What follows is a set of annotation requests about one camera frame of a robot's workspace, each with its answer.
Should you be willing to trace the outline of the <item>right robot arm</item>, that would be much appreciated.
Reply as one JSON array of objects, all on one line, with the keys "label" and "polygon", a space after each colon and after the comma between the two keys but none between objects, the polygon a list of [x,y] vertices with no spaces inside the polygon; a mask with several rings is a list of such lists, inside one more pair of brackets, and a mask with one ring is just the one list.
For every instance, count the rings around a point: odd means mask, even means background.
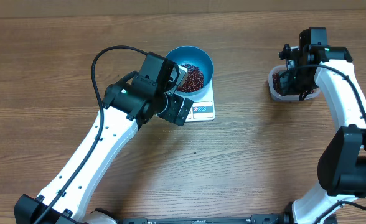
[{"label": "right robot arm", "polygon": [[286,69],[272,73],[270,92],[277,100],[305,100],[314,90],[324,94],[335,135],[317,165],[315,186],[287,207],[288,223],[336,223],[344,205],[361,210],[366,197],[366,99],[355,77],[352,56],[345,47],[332,47],[324,27],[309,27],[299,46],[285,44],[279,53]]}]

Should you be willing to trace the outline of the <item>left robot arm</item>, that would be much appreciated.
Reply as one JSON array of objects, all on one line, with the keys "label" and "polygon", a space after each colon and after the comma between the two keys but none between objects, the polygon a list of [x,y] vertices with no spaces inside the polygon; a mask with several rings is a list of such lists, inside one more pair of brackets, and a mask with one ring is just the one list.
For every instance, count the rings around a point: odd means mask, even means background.
[{"label": "left robot arm", "polygon": [[85,139],[58,175],[32,198],[14,206],[16,223],[117,223],[100,208],[88,213],[100,180],[124,145],[153,116],[182,126],[193,101],[175,93],[188,76],[185,67],[153,52],[97,96],[99,112]]}]

